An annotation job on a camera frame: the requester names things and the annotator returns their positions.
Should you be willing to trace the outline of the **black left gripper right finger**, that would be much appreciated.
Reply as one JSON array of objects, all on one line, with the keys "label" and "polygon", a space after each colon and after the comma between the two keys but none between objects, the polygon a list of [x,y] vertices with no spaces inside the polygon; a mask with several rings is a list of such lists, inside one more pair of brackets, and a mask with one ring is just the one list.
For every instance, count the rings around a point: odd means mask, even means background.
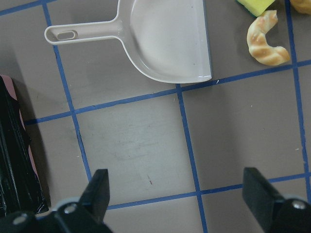
[{"label": "black left gripper right finger", "polygon": [[243,170],[242,197],[261,227],[271,227],[284,197],[255,167]]}]

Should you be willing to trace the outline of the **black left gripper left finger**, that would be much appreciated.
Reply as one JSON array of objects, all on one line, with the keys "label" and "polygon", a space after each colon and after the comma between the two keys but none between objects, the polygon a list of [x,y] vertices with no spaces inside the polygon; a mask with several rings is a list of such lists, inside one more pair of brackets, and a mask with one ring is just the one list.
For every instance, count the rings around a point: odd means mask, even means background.
[{"label": "black left gripper left finger", "polygon": [[98,169],[82,193],[79,204],[97,223],[103,223],[108,208],[108,169]]}]

